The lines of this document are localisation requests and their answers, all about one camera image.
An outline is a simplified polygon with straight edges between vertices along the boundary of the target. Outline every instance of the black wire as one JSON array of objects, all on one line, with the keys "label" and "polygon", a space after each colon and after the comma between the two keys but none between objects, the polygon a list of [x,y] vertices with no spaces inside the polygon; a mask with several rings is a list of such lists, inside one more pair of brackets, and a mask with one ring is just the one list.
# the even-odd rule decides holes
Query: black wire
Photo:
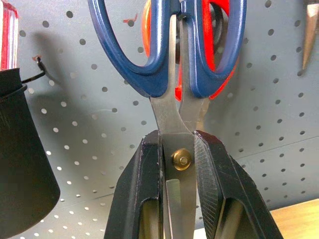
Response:
[{"label": "black wire", "polygon": [[25,83],[29,83],[31,81],[34,81],[36,79],[39,79],[40,77],[44,76],[45,73],[46,73],[46,69],[45,69],[45,66],[44,64],[41,62],[41,58],[38,56],[37,59],[36,59],[36,63],[38,64],[38,67],[40,68],[40,70],[42,71],[40,74],[36,75],[36,76],[33,76],[31,78],[28,78],[24,81],[22,81],[23,84]]}]

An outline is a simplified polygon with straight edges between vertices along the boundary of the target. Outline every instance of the pegboard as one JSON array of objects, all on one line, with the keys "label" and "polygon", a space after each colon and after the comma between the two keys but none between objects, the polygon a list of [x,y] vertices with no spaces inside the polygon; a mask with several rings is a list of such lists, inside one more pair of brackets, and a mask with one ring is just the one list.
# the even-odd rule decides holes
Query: pegboard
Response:
[{"label": "pegboard", "polygon": [[[151,105],[110,63],[86,0],[9,2],[19,13],[22,79],[39,72],[36,55],[49,73],[28,84],[26,98],[61,189],[55,209],[13,238],[103,238],[116,182],[157,127]],[[147,61],[144,4],[106,0],[123,51],[139,65]],[[248,0],[236,75],[205,117],[206,131],[222,139],[270,209],[318,197],[319,46],[302,74],[304,19],[302,1]]]}]

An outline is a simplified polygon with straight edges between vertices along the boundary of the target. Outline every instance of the black cylinder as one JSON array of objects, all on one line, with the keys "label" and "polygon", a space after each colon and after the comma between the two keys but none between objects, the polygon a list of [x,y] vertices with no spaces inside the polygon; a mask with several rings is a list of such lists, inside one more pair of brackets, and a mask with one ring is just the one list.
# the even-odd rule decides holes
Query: black cylinder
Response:
[{"label": "black cylinder", "polygon": [[32,227],[60,189],[34,126],[19,69],[0,72],[0,238]]}]

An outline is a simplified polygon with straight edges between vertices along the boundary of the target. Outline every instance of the brass screw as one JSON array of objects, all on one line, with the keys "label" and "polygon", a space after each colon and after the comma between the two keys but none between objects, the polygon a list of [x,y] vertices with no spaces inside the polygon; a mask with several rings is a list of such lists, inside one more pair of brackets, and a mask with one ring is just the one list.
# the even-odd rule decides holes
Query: brass screw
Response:
[{"label": "brass screw", "polygon": [[190,153],[182,148],[173,154],[173,165],[178,171],[186,170],[191,163]]}]

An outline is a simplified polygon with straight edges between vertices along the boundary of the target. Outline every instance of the blue scissors handle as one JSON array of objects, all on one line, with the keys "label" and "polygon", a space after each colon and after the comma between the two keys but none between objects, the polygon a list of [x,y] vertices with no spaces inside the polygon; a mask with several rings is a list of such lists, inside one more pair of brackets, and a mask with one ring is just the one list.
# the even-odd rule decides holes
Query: blue scissors handle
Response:
[{"label": "blue scissors handle", "polygon": [[173,14],[186,16],[189,37],[191,89],[199,98],[212,95],[233,69],[243,38],[246,0],[230,0],[225,50],[216,72],[210,71],[204,53],[202,0],[153,0],[150,57],[145,66],[132,63],[121,50],[106,11],[104,0],[88,0],[98,38],[122,77],[142,96],[159,97],[168,84],[169,21]]}]

